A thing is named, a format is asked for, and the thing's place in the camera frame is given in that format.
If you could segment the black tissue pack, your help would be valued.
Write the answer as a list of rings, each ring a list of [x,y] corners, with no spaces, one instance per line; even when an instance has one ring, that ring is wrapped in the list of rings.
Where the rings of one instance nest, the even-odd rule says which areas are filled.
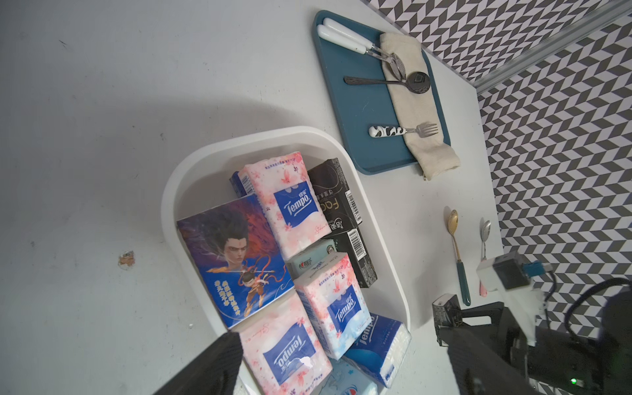
[[[337,252],[348,255],[361,288],[370,288],[378,280],[370,254],[365,247],[365,240],[357,228],[337,235],[328,235],[327,239],[333,241]]]
[[[324,161],[309,170],[308,176],[332,234],[358,228],[362,218],[339,160]]]
[[[455,294],[443,294],[432,303],[434,330],[437,342],[446,347],[447,342],[442,338],[441,329],[450,329],[462,325],[462,310],[459,298]]]

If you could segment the white storage box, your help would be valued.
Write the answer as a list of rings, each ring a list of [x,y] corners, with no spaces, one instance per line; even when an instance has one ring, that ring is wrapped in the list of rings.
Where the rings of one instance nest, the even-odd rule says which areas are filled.
[[[166,184],[161,201],[163,234],[212,327],[211,339],[217,340],[227,329],[202,283],[176,222],[234,199],[236,195],[229,178],[235,171],[247,164],[294,151],[302,154],[307,168],[327,159],[339,160],[363,220],[360,233],[378,274],[377,283],[364,293],[366,303],[370,312],[409,325],[409,304],[375,218],[375,206],[365,192],[364,176],[356,171],[352,159],[336,138],[317,128],[296,126],[204,146],[181,161]]]

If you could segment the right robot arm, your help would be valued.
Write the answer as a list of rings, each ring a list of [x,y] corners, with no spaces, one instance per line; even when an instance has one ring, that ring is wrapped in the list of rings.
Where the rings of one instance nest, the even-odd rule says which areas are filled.
[[[597,339],[538,327],[535,346],[501,302],[462,309],[457,296],[433,304],[462,394],[535,394],[537,381],[570,394],[631,392],[631,293],[612,296]]]

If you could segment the pink white tissue pack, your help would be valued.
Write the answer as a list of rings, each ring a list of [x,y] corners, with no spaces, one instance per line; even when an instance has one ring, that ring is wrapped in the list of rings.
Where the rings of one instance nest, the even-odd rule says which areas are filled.
[[[258,198],[284,260],[331,233],[299,151],[246,165],[238,177]]]

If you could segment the pale blue pink pack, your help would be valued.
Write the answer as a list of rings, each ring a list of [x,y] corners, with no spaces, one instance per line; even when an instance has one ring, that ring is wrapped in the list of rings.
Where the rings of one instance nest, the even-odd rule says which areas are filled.
[[[331,253],[295,280],[327,354],[340,360],[372,321],[347,253]]]

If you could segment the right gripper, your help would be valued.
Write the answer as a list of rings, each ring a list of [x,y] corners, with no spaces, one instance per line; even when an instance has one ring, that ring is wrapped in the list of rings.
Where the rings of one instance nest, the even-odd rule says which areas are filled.
[[[461,310],[461,326],[441,329],[447,348],[451,330],[465,329],[517,370],[528,383],[535,380],[571,394],[593,392],[591,339],[573,340],[567,333],[537,327],[537,345],[530,347],[513,314],[503,303]]]

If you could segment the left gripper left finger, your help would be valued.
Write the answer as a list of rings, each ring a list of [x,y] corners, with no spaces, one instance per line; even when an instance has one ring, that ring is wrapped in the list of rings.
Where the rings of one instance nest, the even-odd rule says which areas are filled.
[[[226,332],[156,391],[162,394],[233,394],[244,356],[240,335]]]

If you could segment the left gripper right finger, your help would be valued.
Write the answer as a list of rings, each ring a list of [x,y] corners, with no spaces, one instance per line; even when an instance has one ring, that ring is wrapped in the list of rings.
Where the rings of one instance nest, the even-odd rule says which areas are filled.
[[[449,361],[460,394],[538,394],[528,380],[465,329],[452,329]]]

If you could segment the purple tissue pack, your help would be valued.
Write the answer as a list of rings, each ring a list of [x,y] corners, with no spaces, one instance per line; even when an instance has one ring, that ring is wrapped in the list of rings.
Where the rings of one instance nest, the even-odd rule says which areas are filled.
[[[179,220],[177,227],[228,329],[294,288],[256,195]]]

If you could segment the teal cartoon tissue pack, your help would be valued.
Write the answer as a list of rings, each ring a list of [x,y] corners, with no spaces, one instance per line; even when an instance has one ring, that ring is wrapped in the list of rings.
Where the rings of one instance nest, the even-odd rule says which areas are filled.
[[[333,240],[322,239],[286,261],[286,266],[291,273],[291,277],[297,279],[312,266],[325,259],[330,253],[335,253],[336,251]]]

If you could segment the dark blue Tempo pack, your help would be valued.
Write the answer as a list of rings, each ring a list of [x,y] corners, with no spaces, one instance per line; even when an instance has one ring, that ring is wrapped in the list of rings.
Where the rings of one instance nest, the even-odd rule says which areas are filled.
[[[239,198],[242,198],[244,196],[247,196],[249,193],[246,191],[245,187],[243,186],[240,177],[239,177],[239,172],[235,171],[231,176],[230,176],[230,183],[232,188],[234,189],[236,195]]]

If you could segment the light blue tissue pack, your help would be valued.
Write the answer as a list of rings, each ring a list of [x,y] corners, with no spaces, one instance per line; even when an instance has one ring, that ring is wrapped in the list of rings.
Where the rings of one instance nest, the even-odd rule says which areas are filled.
[[[378,395],[378,385],[355,366],[345,360],[330,360],[332,372],[313,394],[357,394]]]

